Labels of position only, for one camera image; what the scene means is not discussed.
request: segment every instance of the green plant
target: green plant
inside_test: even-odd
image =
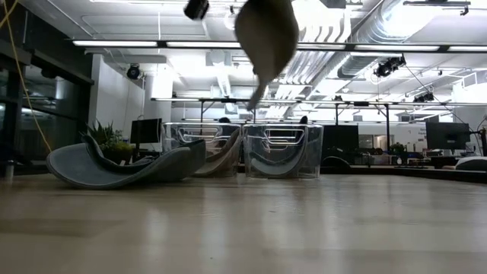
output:
[[[113,131],[113,122],[106,127],[103,127],[100,121],[93,122],[93,126],[88,126],[88,134],[100,146],[101,150],[103,150],[102,146],[108,142],[112,142],[114,138],[116,138],[116,132]]]
[[[390,150],[393,152],[393,154],[397,155],[403,153],[406,148],[404,147],[404,145],[397,142],[396,144],[390,146]]]
[[[100,146],[103,155],[116,162],[124,160],[129,162],[132,156],[132,147],[123,141],[122,131],[113,130],[113,123],[103,127],[99,121],[88,126],[88,134],[95,139]]]

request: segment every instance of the yellow cable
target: yellow cable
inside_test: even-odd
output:
[[[14,51],[15,63],[17,64],[18,74],[21,77],[22,88],[24,89],[24,93],[25,93],[25,96],[27,98],[27,102],[29,103],[30,111],[32,111],[33,120],[36,122],[37,129],[39,130],[40,135],[43,137],[44,144],[46,144],[46,147],[47,147],[47,149],[49,149],[49,152],[52,152],[53,150],[51,149],[51,146],[47,142],[46,137],[45,137],[45,135],[43,133],[43,130],[39,126],[39,122],[37,122],[36,114],[33,111],[32,104],[30,103],[29,93],[27,92],[27,88],[25,87],[25,81],[24,81],[24,76],[22,75],[21,64],[18,61],[17,49],[15,48],[15,43],[14,43],[14,34],[12,33],[12,28],[10,26],[10,20],[8,19],[8,16],[10,16],[10,13],[11,13],[11,11],[14,10],[15,6],[12,6],[12,8],[10,10],[10,13],[7,12],[7,5],[6,5],[6,3],[3,4],[3,7],[5,9],[5,14],[6,14],[4,20],[7,21],[8,33],[10,34],[10,41],[11,41],[11,44],[12,44],[12,50]],[[4,21],[2,21],[0,23],[0,28],[2,28],[3,23],[4,23]]]
[[[10,11],[7,11],[7,3],[6,3],[6,1],[4,1],[3,5],[5,6],[5,17],[0,22],[0,29],[3,27],[3,24],[5,24],[5,22],[7,21],[8,17],[10,16],[10,14],[14,11],[15,6],[17,6],[17,3],[18,3],[18,0],[15,0],[15,2],[12,5],[12,8],[10,9]]]

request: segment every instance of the hanging object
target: hanging object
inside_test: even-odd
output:
[[[247,110],[253,110],[298,45],[298,23],[290,0],[249,0],[235,21],[235,36],[259,77]]]
[[[208,0],[189,0],[184,8],[184,14],[191,20],[202,20],[209,8]]]

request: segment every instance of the computer monitor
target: computer monitor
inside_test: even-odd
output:
[[[426,123],[426,141],[429,149],[465,149],[470,141],[469,124]]]
[[[161,140],[162,119],[132,121],[130,142],[132,144],[159,143]]]
[[[357,149],[358,126],[323,126],[323,150],[330,148]]]

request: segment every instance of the wooden floor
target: wooden floor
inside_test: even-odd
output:
[[[386,176],[0,189],[3,274],[486,273],[487,188]]]

